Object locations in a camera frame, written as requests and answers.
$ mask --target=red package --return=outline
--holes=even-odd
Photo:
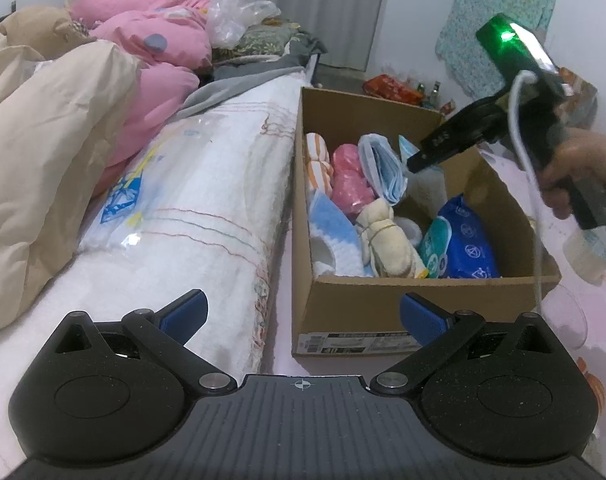
[[[381,74],[363,84],[363,91],[373,97],[381,97],[389,101],[420,106],[424,95],[418,90],[408,88],[392,76]]]
[[[354,144],[339,146],[332,155],[334,188],[332,202],[354,222],[363,208],[374,202],[374,191],[366,180],[359,149]]]

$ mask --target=cardboard box label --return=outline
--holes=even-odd
[[[391,354],[419,348],[407,332],[310,333],[299,335],[297,354]]]

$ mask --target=cardboard box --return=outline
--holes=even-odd
[[[364,134],[386,136],[398,151],[398,135],[418,144],[442,121],[439,113],[366,96],[304,89],[296,135],[293,204],[293,353],[399,353],[416,347],[399,321],[401,297],[413,291],[454,312],[469,309],[488,321],[512,322],[534,307],[534,231],[505,184],[476,149],[442,164],[448,196],[464,193],[480,216],[502,278],[410,280],[396,278],[313,278],[305,202],[305,134],[320,134],[330,153]],[[427,218],[411,200],[397,214],[424,230]],[[544,252],[542,288],[560,280],[554,259]]]

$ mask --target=person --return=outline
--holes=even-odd
[[[552,161],[539,175],[543,202],[564,220],[572,214],[570,196],[557,184],[568,176],[592,176],[606,186],[606,136],[572,130],[571,139],[560,144]]]

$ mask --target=striped towel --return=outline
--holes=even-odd
[[[305,141],[307,143],[307,154],[309,155],[307,189],[310,195],[318,189],[331,198],[334,169],[330,165],[330,154],[327,151],[325,141],[318,134],[307,134]]]

